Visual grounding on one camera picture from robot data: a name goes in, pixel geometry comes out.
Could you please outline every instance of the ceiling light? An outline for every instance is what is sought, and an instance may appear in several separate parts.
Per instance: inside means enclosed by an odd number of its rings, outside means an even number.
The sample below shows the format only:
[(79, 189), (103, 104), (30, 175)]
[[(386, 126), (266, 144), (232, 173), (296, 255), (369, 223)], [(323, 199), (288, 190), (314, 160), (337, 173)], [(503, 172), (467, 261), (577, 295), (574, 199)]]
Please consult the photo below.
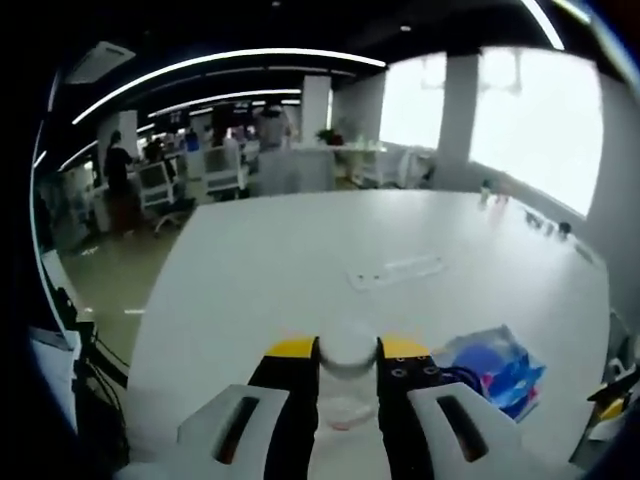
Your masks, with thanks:
[(40, 162), (44, 159), (46, 154), (47, 154), (47, 151), (45, 150), (40, 154), (38, 158), (36, 158), (36, 161), (33, 162), (33, 168), (36, 168), (40, 164)]
[(334, 73), (336, 75), (346, 75), (347, 77), (355, 77), (356, 76), (355, 73), (343, 72), (342, 70), (331, 70), (331, 73)]
[(98, 144), (97, 140), (94, 140), (93, 142), (91, 142), (89, 145), (87, 145), (86, 147), (82, 148), (78, 153), (76, 153), (73, 157), (71, 157), (69, 160), (67, 160), (66, 162), (64, 162), (62, 164), (62, 166), (58, 169), (59, 172), (61, 172), (62, 170), (64, 170), (64, 167), (66, 167), (67, 165), (69, 165), (69, 163), (71, 163), (72, 161), (74, 161), (76, 158), (78, 158), (80, 155), (82, 155), (83, 153), (85, 153), (87, 150), (89, 150), (90, 148), (95, 147)]
[(248, 67), (248, 68), (234, 68), (232, 70), (217, 70), (215, 72), (209, 72), (205, 74), (205, 77), (215, 77), (216, 75), (226, 75), (228, 73), (259, 72), (264, 69), (265, 69), (264, 67)]
[(553, 28), (551, 21), (549, 21), (549, 18), (544, 14), (540, 5), (536, 3), (536, 0), (522, 0), (522, 3), (527, 7), (529, 13), (533, 15), (533, 18), (536, 19), (536, 22), (538, 22), (538, 25), (540, 25), (540, 28), (544, 31), (544, 34), (549, 39), (549, 42), (551, 42), (553, 48), (556, 50), (564, 50), (564, 44), (562, 43), (562, 40), (560, 40), (558, 32)]
[(310, 55), (310, 56), (316, 56), (316, 57), (337, 58), (340, 60), (360, 62), (368, 65), (373, 65), (375, 67), (386, 67), (387, 65), (385, 62), (382, 62), (380, 60), (374, 60), (372, 58), (362, 57), (360, 55), (352, 55), (349, 53), (332, 52), (329, 50), (314, 50), (314, 49), (306, 49), (306, 48), (252, 48), (247, 50), (235, 50), (233, 52), (214, 53), (213, 55), (205, 55), (203, 57), (196, 57), (190, 60), (185, 60), (183, 62), (174, 63), (173, 65), (169, 65), (168, 67), (155, 70), (135, 80), (132, 80), (131, 82), (121, 86), (120, 88), (115, 89), (113, 92), (102, 97), (100, 100), (98, 100), (96, 103), (91, 105), (80, 115), (78, 115), (73, 120), (72, 123), (74, 125), (77, 125), (87, 115), (94, 112), (96, 109), (98, 109), (99, 107), (107, 103), (109, 100), (114, 99), (121, 93), (124, 93), (127, 90), (137, 85), (140, 85), (141, 83), (144, 83), (160, 75), (164, 75), (165, 73), (173, 72), (174, 70), (189, 67), (191, 65), (197, 65), (199, 63), (212, 62), (215, 60), (224, 60), (227, 58), (250, 57), (255, 55)]
[(567, 13), (573, 15), (578, 21), (584, 23), (585, 25), (591, 23), (591, 17), (589, 16), (589, 14), (569, 0), (553, 0), (553, 3), (561, 8), (564, 8)]
[(286, 65), (276, 65), (274, 67), (267, 67), (268, 70), (293, 70), (296, 72), (318, 72), (318, 73), (328, 73), (329, 70), (326, 68), (318, 68), (318, 67), (292, 67)]
[(155, 126), (156, 126), (155, 123), (150, 123), (149, 125), (145, 125), (144, 127), (140, 127), (138, 130), (136, 130), (136, 133), (146, 132), (147, 130), (151, 130)]
[(158, 115), (163, 115), (165, 113), (173, 112), (174, 110), (180, 110), (182, 108), (187, 108), (192, 105), (199, 105), (201, 103), (209, 103), (214, 102), (216, 100), (225, 100), (228, 98), (239, 98), (239, 97), (250, 97), (252, 95), (296, 95), (300, 94), (300, 89), (287, 89), (283, 88), (280, 90), (251, 90), (247, 92), (236, 92), (236, 93), (225, 93), (223, 95), (214, 95), (213, 97), (201, 98), (199, 100), (191, 100), (190, 102), (179, 103), (177, 105), (173, 105), (171, 107), (163, 108), (162, 110), (158, 110), (157, 112), (150, 113), (149, 118), (157, 117)]
[(190, 117), (195, 117), (196, 115), (202, 115), (203, 113), (213, 112), (213, 107), (203, 108), (202, 110), (194, 110), (189, 113)]

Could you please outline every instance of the wall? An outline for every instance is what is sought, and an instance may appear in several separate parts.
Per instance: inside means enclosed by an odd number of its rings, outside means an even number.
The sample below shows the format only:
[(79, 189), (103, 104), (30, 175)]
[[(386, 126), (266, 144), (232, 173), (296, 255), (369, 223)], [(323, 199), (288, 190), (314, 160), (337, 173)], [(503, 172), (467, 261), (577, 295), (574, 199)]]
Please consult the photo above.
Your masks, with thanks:
[(327, 125), (331, 77), (304, 77), (302, 87), (301, 140), (315, 143), (316, 133)]
[(346, 141), (359, 135), (365, 140), (380, 138), (385, 73), (361, 80), (333, 92), (331, 124)]
[[(477, 191), (495, 171), (469, 163), (476, 108), (478, 58), (449, 57), (440, 158), (434, 187)], [(512, 183), (514, 197), (549, 218), (572, 224), (578, 237), (607, 262), (611, 306), (640, 329), (640, 107), (625, 85), (601, 76), (604, 144), (591, 210), (586, 219), (549, 197)]]

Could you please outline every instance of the window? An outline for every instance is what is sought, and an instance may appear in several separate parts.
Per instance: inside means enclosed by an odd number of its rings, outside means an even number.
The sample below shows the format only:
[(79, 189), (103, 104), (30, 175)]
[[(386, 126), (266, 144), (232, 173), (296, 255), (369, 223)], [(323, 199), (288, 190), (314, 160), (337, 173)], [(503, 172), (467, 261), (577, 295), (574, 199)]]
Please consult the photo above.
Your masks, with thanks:
[(438, 147), (446, 73), (445, 53), (416, 57), (389, 67), (382, 98), (381, 140)]
[(586, 216), (602, 153), (595, 66), (557, 52), (490, 48), (479, 68), (471, 160)]

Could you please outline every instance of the table surface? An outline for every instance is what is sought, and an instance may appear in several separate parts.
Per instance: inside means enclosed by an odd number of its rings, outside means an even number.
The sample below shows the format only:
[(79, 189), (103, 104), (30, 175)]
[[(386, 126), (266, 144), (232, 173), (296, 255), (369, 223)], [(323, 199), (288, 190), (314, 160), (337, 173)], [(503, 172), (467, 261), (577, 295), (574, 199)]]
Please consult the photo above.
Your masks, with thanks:
[[(608, 278), (572, 240), (546, 237), (511, 199), (354, 191), (199, 207), (149, 298), (125, 415), (132, 457), (152, 459), (177, 427), (273, 343), (356, 318), (427, 347), (506, 324), (548, 366), (541, 401), (520, 424), (525, 446), (566, 461), (591, 413), (609, 333)], [(426, 254), (446, 268), (358, 292), (347, 272)]]

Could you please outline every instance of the black ceiling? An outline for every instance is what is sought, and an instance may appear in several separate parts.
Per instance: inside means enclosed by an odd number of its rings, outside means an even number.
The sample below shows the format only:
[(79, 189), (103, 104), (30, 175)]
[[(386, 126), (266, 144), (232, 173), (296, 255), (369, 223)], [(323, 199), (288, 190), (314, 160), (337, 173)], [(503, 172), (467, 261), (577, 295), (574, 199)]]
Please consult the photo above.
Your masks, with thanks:
[[(303, 72), (294, 71), (215, 76), (207, 73), (270, 65), (321, 67), (358, 76), (379, 71), (355, 62), (308, 56), (246, 57), (204, 63), (132, 88), (79, 125), (71, 125), (73, 118), (115, 88), (185, 59), (242, 48), (299, 47), (353, 53), (391, 63), (434, 51), (470, 54), (486, 45), (550, 48), (519, 0), (282, 0), (278, 7), (272, 3), (186, 3), (167, 8), (74, 5), (68, 12), (57, 8), (56, 17), (63, 20), (56, 23), (48, 48), (56, 52), (52, 58), (61, 71), (68, 70), (100, 40), (126, 47), (136, 57), (95, 84), (60, 86), (46, 125), (44, 148), (49, 153), (41, 170), (55, 169), (95, 139), (99, 121), (118, 109), (138, 110), (139, 125), (143, 125), (148, 123), (148, 113), (177, 103), (242, 90), (296, 88), (304, 77)], [(615, 75), (586, 27), (555, 5), (539, 3), (568, 52), (592, 58), (603, 71)], [(44, 16), (47, 13), (46, 9), (42, 12)], [(402, 24), (411, 25), (412, 31), (401, 32)], [(350, 81), (343, 75), (333, 77), (334, 87)]]

